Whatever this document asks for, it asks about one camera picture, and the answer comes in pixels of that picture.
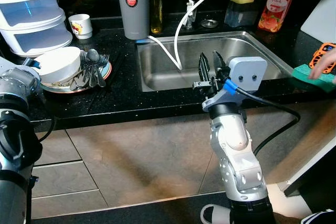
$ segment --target dish soap bottle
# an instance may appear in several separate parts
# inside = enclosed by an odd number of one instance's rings
[[[162,0],[150,0],[150,24],[151,32],[162,32]]]
[[[258,28],[272,33],[277,32],[284,22],[292,0],[267,0],[258,23]]]

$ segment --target stacked plastic containers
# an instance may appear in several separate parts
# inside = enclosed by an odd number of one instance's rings
[[[56,0],[0,0],[0,33],[11,51],[22,57],[69,45],[72,34],[65,18]]]

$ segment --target green scrubber sponge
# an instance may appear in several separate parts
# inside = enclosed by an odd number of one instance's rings
[[[321,74],[320,78],[317,80],[311,80],[308,79],[308,75],[310,73],[311,69],[308,67],[307,64],[300,65],[296,68],[294,68],[294,71],[292,73],[292,76],[296,79],[299,79],[300,81],[304,81],[310,84],[313,84],[321,89],[323,89],[325,92],[329,93],[330,91],[334,90],[336,88],[336,85],[332,83],[332,80],[335,78],[333,74]]]

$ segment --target human hand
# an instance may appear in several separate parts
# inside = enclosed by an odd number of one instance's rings
[[[326,52],[309,74],[309,79],[317,79],[324,69],[330,64],[336,62],[336,47]]]

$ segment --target white cutting board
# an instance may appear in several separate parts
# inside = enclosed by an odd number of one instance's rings
[[[336,0],[321,0],[301,30],[322,43],[336,43]]]

